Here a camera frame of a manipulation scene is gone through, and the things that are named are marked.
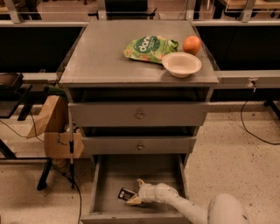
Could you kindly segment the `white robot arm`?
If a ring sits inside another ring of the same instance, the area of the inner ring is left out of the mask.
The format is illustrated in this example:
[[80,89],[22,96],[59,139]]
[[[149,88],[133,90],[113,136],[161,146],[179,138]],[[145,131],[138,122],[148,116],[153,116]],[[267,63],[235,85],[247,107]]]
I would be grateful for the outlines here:
[[137,180],[139,191],[127,200],[130,206],[142,203],[164,203],[174,207],[192,224],[249,224],[249,217],[242,203],[226,193],[213,197],[208,209],[179,195],[178,191],[164,183],[152,185]]

